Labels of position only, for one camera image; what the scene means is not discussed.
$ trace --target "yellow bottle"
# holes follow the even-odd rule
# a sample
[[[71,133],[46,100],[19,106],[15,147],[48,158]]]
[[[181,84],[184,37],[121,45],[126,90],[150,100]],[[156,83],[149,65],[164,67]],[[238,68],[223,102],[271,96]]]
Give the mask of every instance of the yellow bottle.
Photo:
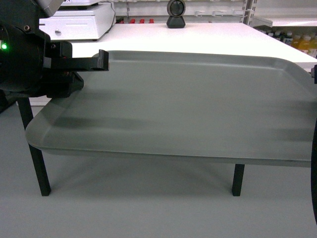
[[[299,42],[297,49],[307,54],[309,50],[309,46],[310,46],[310,40],[311,40],[310,36],[307,36],[307,35],[303,36],[303,39]]]
[[[317,36],[310,41],[308,54],[314,58],[317,57]]]
[[[294,48],[298,48],[299,46],[299,42],[300,42],[300,39],[301,39],[301,36],[300,35],[295,35],[294,36],[294,39],[293,39],[293,42],[291,44],[291,47],[294,47]]]

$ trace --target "white box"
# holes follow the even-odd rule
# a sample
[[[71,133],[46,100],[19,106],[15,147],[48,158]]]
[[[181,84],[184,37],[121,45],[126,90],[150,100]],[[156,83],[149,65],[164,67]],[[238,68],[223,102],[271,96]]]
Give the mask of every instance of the white box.
[[[115,23],[113,3],[89,6],[87,10],[59,10],[40,19],[40,29],[51,40],[97,40]]]

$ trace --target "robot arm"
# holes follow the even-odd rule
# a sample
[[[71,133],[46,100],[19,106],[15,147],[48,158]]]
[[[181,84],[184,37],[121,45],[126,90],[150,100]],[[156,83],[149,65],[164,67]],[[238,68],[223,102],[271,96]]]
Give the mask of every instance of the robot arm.
[[[35,0],[48,17],[54,15],[63,1],[64,0]]]
[[[84,86],[78,71],[108,71],[108,53],[72,58],[69,42],[52,43],[39,19],[63,0],[0,0],[0,89],[17,97],[68,97]]]

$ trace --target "bottle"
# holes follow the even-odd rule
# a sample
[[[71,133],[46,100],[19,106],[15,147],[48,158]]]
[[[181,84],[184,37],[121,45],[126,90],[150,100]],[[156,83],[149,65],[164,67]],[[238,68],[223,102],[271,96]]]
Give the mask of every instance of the bottle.
[[[290,46],[292,44],[292,41],[293,41],[292,34],[293,33],[291,31],[288,31],[286,36],[283,39],[283,43],[285,43],[285,44]]]
[[[308,55],[317,57],[317,36],[315,36],[309,43]]]
[[[299,42],[298,50],[307,54],[309,50],[309,46],[310,46],[310,40],[311,40],[310,36],[308,35],[303,36],[302,40]]]
[[[292,44],[291,44],[291,47],[294,47],[294,48],[297,49],[300,40],[301,40],[301,36],[300,36],[300,35],[295,35],[295,36],[294,36],[294,39],[293,39],[293,42],[292,42]]]
[[[280,41],[281,40],[281,31],[275,31],[273,38]]]

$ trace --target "black cable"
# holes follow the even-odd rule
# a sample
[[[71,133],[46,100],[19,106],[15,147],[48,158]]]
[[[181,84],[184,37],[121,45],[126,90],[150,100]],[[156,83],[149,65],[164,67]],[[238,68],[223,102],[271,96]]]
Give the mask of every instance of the black cable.
[[[313,210],[314,210],[315,220],[317,223],[317,121],[315,124],[313,146],[312,146],[311,189],[312,189]]]
[[[101,1],[101,2],[108,2],[108,3],[110,3],[111,9],[112,9],[112,11],[114,12],[112,24],[111,24],[110,28],[105,32],[105,34],[106,34],[106,33],[108,33],[108,32],[112,29],[116,15],[115,15],[115,10],[113,9],[113,6],[112,6],[112,3],[111,3],[111,2],[109,2],[109,1]]]

